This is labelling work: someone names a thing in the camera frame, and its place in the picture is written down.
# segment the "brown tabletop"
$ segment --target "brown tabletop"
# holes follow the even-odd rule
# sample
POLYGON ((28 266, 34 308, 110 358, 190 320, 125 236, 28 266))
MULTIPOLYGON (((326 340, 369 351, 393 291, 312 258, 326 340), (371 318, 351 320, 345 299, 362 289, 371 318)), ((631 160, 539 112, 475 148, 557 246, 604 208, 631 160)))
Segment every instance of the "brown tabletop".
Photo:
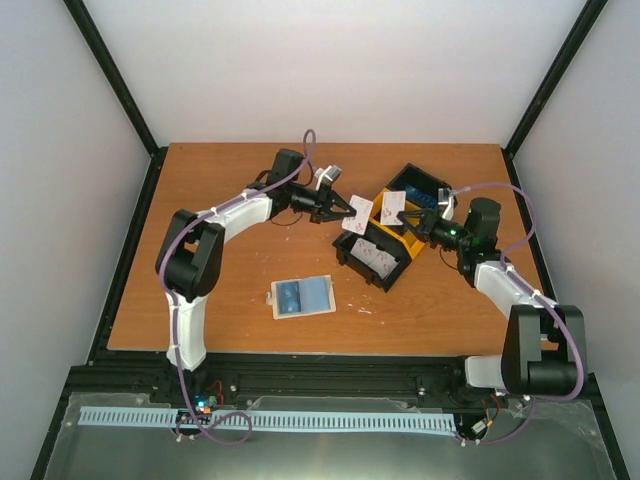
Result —
MULTIPOLYGON (((238 194, 271 166, 279 148, 298 144, 172 144, 158 182, 109 340, 113 350, 165 350, 169 313, 154 263, 169 221, 181 208, 198 211, 238 194)), ((334 189, 373 199, 407 163, 454 187, 508 182, 498 145, 319 144, 314 163, 339 165, 334 189)), ((306 179, 307 173, 301 176, 306 179)), ((458 197, 463 222, 473 196, 502 204, 499 247, 520 240, 524 227, 513 192, 492 188, 458 197)), ((276 221, 296 217, 283 212, 276 221)), ((425 247, 388 293, 365 284, 336 260, 331 242, 340 222, 290 227, 256 225, 224 247, 222 273, 208 300, 205 340, 216 352, 394 355, 493 354, 502 350, 506 319, 493 304, 425 247), (275 280, 331 275, 335 313, 274 320, 265 303, 275 280)), ((455 253, 444 253, 455 264, 455 253)), ((528 247, 510 255, 539 288, 528 247)))

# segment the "toolbox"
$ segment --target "toolbox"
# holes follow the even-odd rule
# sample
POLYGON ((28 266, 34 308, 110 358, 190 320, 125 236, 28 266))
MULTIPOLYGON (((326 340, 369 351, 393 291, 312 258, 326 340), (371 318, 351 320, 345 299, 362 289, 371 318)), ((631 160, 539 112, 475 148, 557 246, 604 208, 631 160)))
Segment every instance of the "toolbox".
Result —
MULTIPOLYGON (((344 232, 333 242, 340 265, 347 265, 361 275, 368 284, 373 284, 388 292, 402 272, 418 256, 425 243, 418 240, 404 225, 382 225, 380 223, 384 193, 389 191, 406 192, 405 210, 437 209, 438 190, 441 188, 450 189, 451 185, 429 175, 413 164, 407 164, 374 199, 364 235, 344 232), (387 252, 393 256, 397 262, 393 270, 382 277, 380 273, 354 256, 351 252, 360 238, 373 243, 379 251, 387 252)), ((418 218, 410 218, 409 222, 417 224, 418 218)))

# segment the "gray floor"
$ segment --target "gray floor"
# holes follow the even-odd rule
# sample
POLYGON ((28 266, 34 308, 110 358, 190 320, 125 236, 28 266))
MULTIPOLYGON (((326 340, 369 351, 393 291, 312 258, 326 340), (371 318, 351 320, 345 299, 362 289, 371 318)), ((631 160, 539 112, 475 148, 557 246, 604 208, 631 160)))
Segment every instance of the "gray floor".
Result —
MULTIPOLYGON (((228 448, 206 439, 176 443, 168 429, 71 427, 72 421, 70 428, 63 427, 47 478, 615 478, 595 418, 584 404, 547 404, 519 437, 500 446, 464 448, 448 437, 356 433, 255 433, 247 443, 228 448)), ((501 414, 491 437, 519 422, 501 414)), ((218 434, 238 437, 237 432, 218 434)))

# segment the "wooden table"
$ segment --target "wooden table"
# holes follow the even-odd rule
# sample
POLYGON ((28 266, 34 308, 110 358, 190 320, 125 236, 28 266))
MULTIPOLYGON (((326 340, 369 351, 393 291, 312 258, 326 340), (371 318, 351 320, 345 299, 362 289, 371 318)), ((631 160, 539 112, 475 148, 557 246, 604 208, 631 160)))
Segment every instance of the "wooden table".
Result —
MULTIPOLYGON (((153 198, 138 251, 109 340, 115 350, 165 350, 168 308, 154 271, 173 213, 198 211, 236 195, 271 166, 282 144, 173 144, 153 198)), ((337 164, 335 190, 373 198, 408 162, 454 187, 508 182, 498 145, 319 144, 314 163, 337 164)), ((459 197, 455 219, 464 221, 472 196, 502 204, 499 246, 520 240, 524 228, 513 192, 493 188, 459 197)), ((277 217, 289 223, 288 211, 277 217)), ((290 227, 265 223, 225 245, 220 281, 209 297, 205 339, 218 352, 343 353, 394 355, 494 354, 502 350, 506 319, 483 295, 425 248, 393 288, 384 293, 341 267, 331 242, 340 222, 290 227), (335 313, 274 320, 265 295, 274 280, 331 275, 335 313)), ((455 264, 455 253, 445 253, 455 264)), ((536 287, 529 248, 510 255, 536 287)))

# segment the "white card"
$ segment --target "white card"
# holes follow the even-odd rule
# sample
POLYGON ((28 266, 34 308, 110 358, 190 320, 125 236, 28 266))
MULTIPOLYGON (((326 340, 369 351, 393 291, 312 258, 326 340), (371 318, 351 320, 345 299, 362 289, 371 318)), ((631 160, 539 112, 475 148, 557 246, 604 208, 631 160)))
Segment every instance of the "white card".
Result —
POLYGON ((364 235, 369 222, 369 215, 371 215, 371 209, 373 208, 373 202, 357 195, 351 195, 349 205, 356 209, 356 216, 343 219, 342 228, 358 235, 364 235))
POLYGON ((369 268, 380 275, 380 278, 385 279, 397 265, 398 262, 396 262, 392 255, 389 255, 387 252, 379 252, 369 264, 369 268))
POLYGON ((382 225, 402 225, 398 219, 398 212, 404 210, 404 202, 407 192, 384 192, 382 196, 382 210, 380 211, 380 223, 382 225))
POLYGON ((369 265, 373 259, 378 255, 378 249, 375 243, 371 243, 369 240, 359 238, 356 243, 353 244, 351 249, 351 255, 363 262, 365 265, 369 265))

